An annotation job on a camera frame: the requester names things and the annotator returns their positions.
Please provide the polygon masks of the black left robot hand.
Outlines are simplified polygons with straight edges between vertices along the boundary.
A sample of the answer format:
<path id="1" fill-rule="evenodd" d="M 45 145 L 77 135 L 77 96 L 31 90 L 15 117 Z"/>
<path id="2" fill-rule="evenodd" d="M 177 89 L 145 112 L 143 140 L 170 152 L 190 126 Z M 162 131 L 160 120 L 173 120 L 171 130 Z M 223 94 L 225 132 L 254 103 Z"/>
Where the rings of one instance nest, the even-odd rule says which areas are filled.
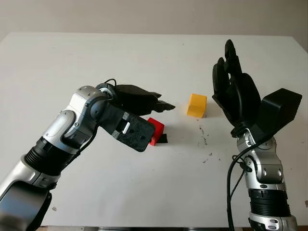
<path id="1" fill-rule="evenodd" d="M 135 85 L 112 85 L 101 83 L 96 86 L 102 92 L 111 95 L 110 103 L 137 116 L 151 114 L 152 111 L 162 113 L 175 109 L 175 106 L 160 100 L 161 94 L 150 92 Z"/>

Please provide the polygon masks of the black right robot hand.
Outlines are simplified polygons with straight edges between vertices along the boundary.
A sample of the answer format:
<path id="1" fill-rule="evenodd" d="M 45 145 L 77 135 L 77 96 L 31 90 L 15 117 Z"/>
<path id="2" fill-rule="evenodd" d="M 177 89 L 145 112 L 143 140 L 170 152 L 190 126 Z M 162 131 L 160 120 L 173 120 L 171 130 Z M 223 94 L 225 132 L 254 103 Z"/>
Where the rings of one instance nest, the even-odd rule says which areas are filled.
<path id="1" fill-rule="evenodd" d="M 225 57 L 213 66 L 212 98 L 233 125 L 231 135 L 237 137 L 255 123 L 261 99 L 253 79 L 242 71 L 231 39 L 226 41 L 224 52 Z"/>

